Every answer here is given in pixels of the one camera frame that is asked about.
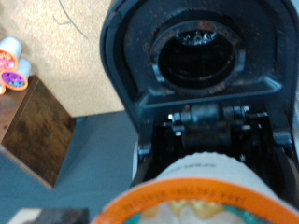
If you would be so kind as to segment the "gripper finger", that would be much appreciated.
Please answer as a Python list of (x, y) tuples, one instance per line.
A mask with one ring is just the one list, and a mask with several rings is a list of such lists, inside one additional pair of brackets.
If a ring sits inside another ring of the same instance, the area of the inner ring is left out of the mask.
[(7, 224), (90, 224), (90, 212), (87, 208), (23, 208)]

